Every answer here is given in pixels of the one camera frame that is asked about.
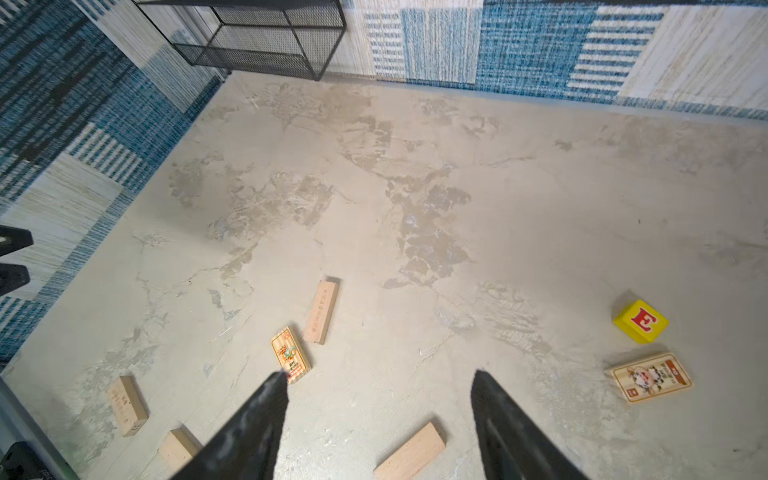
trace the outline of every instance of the wire mesh panel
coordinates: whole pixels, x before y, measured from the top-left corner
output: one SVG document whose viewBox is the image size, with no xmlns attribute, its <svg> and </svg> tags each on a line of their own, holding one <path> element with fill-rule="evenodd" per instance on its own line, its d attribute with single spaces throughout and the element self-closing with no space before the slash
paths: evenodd
<svg viewBox="0 0 768 480">
<path fill-rule="evenodd" d="M 346 30 L 339 0 L 134 0 L 191 65 L 319 80 Z M 157 9 L 194 31 L 168 31 Z"/>
</svg>

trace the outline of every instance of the black wire mesh basket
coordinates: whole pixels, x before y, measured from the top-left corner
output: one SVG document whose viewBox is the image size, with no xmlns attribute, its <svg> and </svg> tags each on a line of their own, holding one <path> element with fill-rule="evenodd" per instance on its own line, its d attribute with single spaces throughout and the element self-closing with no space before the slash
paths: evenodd
<svg viewBox="0 0 768 480">
<path fill-rule="evenodd" d="M 339 0 L 134 3 L 190 65 L 227 70 L 318 81 L 346 31 Z"/>
</svg>

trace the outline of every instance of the blue and white patterned fabric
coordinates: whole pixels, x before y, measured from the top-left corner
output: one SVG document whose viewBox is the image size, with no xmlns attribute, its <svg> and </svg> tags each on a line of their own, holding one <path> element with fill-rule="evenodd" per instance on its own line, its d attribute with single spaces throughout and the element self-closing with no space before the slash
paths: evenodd
<svg viewBox="0 0 768 480">
<path fill-rule="evenodd" d="M 768 1 L 347 0 L 329 70 L 768 120 Z"/>
<path fill-rule="evenodd" d="M 120 13 L 135 13 L 130 0 L 78 0 L 78 6 L 0 0 L 0 223 L 28 229 L 35 240 L 0 259 L 26 265 L 31 277 L 0 297 L 2 361 L 18 350 L 221 83 L 217 71 L 187 65 L 151 35 L 125 41 L 137 52 L 126 56 L 128 47 L 121 51 L 102 31 L 131 38 L 125 19 L 133 17 Z"/>
</svg>

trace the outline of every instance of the plain wooden block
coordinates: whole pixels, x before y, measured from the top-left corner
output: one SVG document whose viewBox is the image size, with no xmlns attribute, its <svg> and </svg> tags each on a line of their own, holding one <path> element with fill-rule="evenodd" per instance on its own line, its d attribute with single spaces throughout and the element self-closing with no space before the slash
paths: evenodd
<svg viewBox="0 0 768 480">
<path fill-rule="evenodd" d="M 171 430 L 158 450 L 174 471 L 181 469 L 200 451 L 197 443 L 183 429 Z"/>
<path fill-rule="evenodd" d="M 430 422 L 384 463 L 376 467 L 373 476 L 376 480 L 411 478 L 429 465 L 443 450 L 445 450 L 445 443 Z"/>
<path fill-rule="evenodd" d="M 114 416 L 124 437 L 135 435 L 149 419 L 147 408 L 141 402 L 136 382 L 131 376 L 122 376 L 107 391 Z"/>
<path fill-rule="evenodd" d="M 339 292 L 339 284 L 323 280 L 317 286 L 315 300 L 312 301 L 310 319 L 304 329 L 304 339 L 307 342 L 324 344 L 328 324 L 333 313 L 333 305 L 336 303 L 336 294 Z"/>
</svg>

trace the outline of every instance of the yellow letter cube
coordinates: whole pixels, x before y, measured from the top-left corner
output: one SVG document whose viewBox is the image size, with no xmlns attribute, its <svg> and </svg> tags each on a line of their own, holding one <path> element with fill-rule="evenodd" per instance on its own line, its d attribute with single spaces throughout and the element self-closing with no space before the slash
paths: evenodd
<svg viewBox="0 0 768 480">
<path fill-rule="evenodd" d="M 669 320 L 643 300 L 637 300 L 614 318 L 614 323 L 637 343 L 651 343 L 661 333 Z"/>
</svg>

